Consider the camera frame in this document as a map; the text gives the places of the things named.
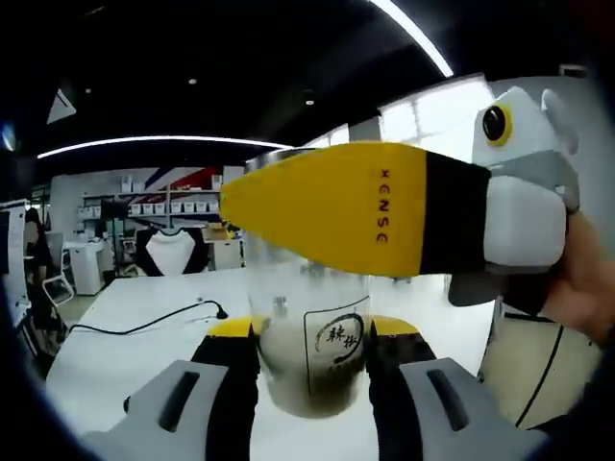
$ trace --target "black band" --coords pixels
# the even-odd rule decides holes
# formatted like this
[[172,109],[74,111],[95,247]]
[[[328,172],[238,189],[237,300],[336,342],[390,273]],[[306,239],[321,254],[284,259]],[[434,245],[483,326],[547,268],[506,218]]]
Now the black band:
[[427,199],[421,274],[484,269],[484,225],[491,172],[427,152]]
[[544,274],[508,276],[502,293],[503,301],[528,315],[538,315],[549,298],[555,278],[555,268]]

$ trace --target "white table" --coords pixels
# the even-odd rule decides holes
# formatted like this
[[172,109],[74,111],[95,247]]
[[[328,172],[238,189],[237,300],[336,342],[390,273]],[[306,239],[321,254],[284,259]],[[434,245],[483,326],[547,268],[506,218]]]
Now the white table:
[[[196,299],[221,303],[230,316],[249,306],[244,269],[163,278],[118,279],[84,315],[81,323],[107,329],[142,325]],[[438,357],[452,357],[470,373],[479,370],[491,326],[493,303],[452,307],[442,276],[411,284],[371,279],[371,311],[398,317],[419,328]],[[49,397],[78,434],[107,430],[123,417],[122,402],[177,359],[189,360],[214,320],[205,304],[142,332],[111,336],[75,330],[58,354],[46,381]],[[251,459],[375,461],[378,438],[368,399],[368,382],[357,402],[326,420],[303,420],[279,410],[262,375],[251,441]]]

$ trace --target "window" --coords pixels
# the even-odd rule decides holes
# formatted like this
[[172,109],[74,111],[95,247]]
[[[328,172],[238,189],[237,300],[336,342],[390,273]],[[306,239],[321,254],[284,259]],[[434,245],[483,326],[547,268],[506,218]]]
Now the window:
[[317,137],[313,141],[310,141],[306,144],[306,147],[329,147],[334,146],[336,144],[346,144],[350,141],[350,132],[348,130],[348,124],[342,125],[341,127],[336,128],[328,132],[327,134]]
[[443,84],[381,108],[381,136],[470,162],[476,114],[492,101],[482,76]]

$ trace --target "gray plastic part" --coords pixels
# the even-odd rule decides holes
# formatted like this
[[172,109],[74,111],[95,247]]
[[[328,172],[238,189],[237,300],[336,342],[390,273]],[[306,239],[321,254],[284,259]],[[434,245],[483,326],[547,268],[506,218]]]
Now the gray plastic part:
[[488,272],[453,274],[449,285],[449,303],[467,306],[495,300],[504,287],[504,276]]
[[512,176],[549,189],[559,195],[570,212],[578,210],[578,175],[557,151],[537,152],[490,165],[492,177]]
[[[450,358],[400,366],[414,400],[425,461],[526,459],[547,440],[538,430],[522,430],[505,418],[488,389]],[[440,371],[451,383],[467,415],[453,430],[429,373]]]
[[[128,414],[108,432],[89,432],[83,441],[102,459],[117,461],[203,461],[209,414],[227,367],[178,360],[131,395]],[[198,379],[174,431],[160,427],[165,405],[186,373]]]

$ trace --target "white chair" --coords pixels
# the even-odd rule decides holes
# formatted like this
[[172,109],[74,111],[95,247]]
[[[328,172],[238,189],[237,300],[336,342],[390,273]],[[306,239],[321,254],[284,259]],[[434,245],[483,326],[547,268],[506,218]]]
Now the white chair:
[[[64,273],[64,270],[70,268],[70,263],[68,262],[69,253],[68,250],[64,248],[64,235],[61,232],[46,232],[46,235],[49,251],[51,252],[51,260],[54,267],[52,273],[47,274],[47,279],[43,281],[42,290],[45,292],[45,295],[47,295],[47,298],[49,298],[49,301],[51,301],[54,307],[58,307],[59,305],[68,303],[75,297],[75,290],[68,282],[66,274]],[[54,299],[54,297],[49,294],[47,285],[57,282],[63,285],[65,290],[68,292],[68,297]]]

